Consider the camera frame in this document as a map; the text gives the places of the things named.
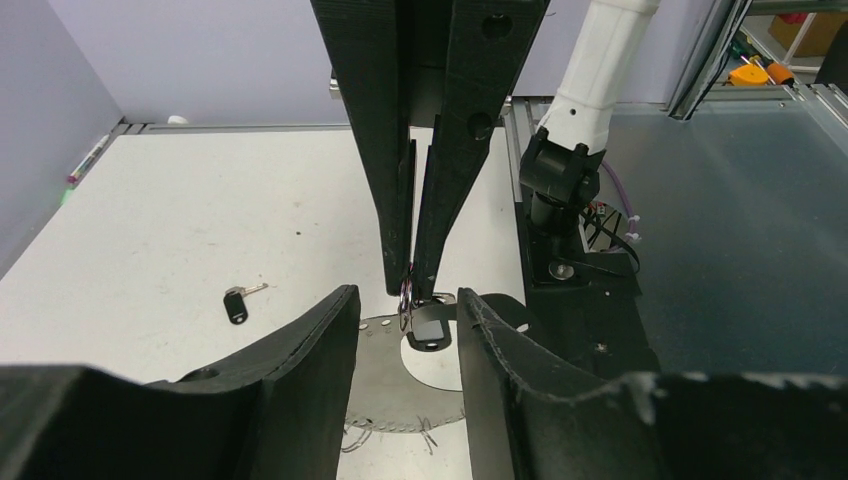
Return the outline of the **metal ring plate with keyrings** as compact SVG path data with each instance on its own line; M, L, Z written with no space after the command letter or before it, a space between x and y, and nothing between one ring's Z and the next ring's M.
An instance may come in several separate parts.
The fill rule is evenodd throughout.
M472 441L486 433L505 432L502 420L503 386L491 367L484 339L475 328L486 319L499 318L501 326L520 334L529 332L532 313L520 301L505 294L485 294L482 311L465 301L456 303L456 321L450 322L452 344L445 350L423 353L406 341L411 316L402 314L371 317L359 324L359 339L345 423L359 435L343 447L351 453L374 434L417 434L429 447L437 427L468 420ZM422 356L438 355L456 348L460 381L451 387L432 386L417 378L403 360L409 349Z

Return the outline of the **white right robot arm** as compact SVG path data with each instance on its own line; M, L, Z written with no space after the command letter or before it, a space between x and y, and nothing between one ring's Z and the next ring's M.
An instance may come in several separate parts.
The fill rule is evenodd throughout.
M311 8L376 210L385 291L429 300L548 5L315 1ZM588 6L520 170L521 182L567 217L598 190L612 112L657 10L655 1Z

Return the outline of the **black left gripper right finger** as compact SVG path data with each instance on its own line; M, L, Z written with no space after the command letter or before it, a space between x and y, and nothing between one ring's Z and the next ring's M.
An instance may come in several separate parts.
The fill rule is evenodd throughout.
M833 375L596 377L458 293L476 479L843 479L847 381Z

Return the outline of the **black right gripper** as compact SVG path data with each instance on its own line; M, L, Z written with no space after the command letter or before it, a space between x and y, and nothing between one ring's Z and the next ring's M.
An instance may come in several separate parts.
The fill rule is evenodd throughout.
M413 299L427 301L548 4L326 0L311 6L376 209L392 296L400 294L411 255L409 127L434 126L411 276Z

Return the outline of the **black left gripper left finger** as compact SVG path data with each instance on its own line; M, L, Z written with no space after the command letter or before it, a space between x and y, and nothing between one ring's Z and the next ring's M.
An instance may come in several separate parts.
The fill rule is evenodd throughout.
M82 365L1 370L5 479L332 479L360 321L342 285L175 382Z

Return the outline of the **small key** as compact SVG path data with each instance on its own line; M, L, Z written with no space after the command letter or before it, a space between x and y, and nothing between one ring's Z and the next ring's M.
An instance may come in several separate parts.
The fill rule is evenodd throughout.
M456 321L457 299L454 294L438 293L412 310L409 331L405 338L419 352L445 350L452 344L450 322Z

